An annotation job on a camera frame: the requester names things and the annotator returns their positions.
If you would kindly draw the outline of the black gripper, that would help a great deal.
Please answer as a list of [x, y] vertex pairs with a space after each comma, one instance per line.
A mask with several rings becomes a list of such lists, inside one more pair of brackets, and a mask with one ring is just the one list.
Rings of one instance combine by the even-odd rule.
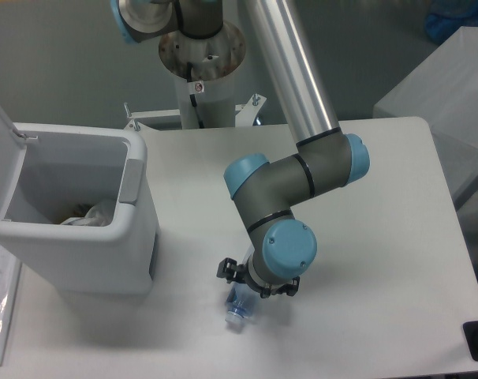
[[249, 263], [238, 264], [232, 258], [225, 258], [218, 265], [217, 277], [225, 279], [227, 283], [247, 284], [250, 289], [258, 293], [261, 298], [274, 295], [293, 297], [299, 290], [300, 277], [297, 276], [284, 284], [271, 284], [260, 279], [249, 267]]

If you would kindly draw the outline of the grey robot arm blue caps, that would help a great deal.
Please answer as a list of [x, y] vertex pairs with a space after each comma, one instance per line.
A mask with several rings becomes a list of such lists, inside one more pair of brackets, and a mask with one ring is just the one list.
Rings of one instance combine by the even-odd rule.
[[[130, 43], [159, 39], [186, 129], [233, 126], [232, 77], [246, 52], [242, 32], [223, 16], [220, 1], [113, 1], [114, 19]], [[316, 257], [313, 232], [294, 218], [304, 201], [363, 178], [370, 158], [362, 140], [342, 132], [305, 46], [291, 1], [245, 4], [282, 105], [296, 152], [270, 162], [263, 154], [237, 159], [224, 179], [253, 253], [226, 258], [217, 275], [244, 283], [260, 297], [295, 295]]]

